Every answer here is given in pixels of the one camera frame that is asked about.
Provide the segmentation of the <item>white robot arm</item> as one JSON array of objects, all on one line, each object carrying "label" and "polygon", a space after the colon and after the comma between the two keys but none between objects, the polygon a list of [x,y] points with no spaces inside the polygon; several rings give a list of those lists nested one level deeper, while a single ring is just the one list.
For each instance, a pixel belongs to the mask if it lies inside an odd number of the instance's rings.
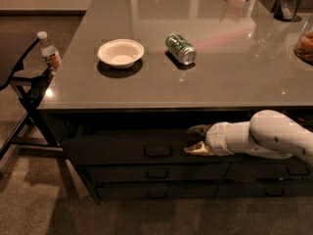
[{"label": "white robot arm", "polygon": [[266,159],[298,157],[313,165],[313,132],[276,111],[264,110],[249,121],[195,125],[188,130],[204,140],[184,151],[195,156],[248,154]]}]

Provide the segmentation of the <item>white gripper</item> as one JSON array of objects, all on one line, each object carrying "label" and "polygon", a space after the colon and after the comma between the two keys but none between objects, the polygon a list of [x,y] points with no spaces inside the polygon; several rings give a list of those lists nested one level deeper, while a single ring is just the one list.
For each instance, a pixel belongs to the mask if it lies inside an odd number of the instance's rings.
[{"label": "white gripper", "polygon": [[232,156],[232,152],[226,142],[227,127],[229,123],[218,122],[214,125],[198,124],[190,127],[187,132],[189,134],[199,134],[205,136],[205,143],[198,142],[190,147],[185,147],[184,151],[195,156]]}]

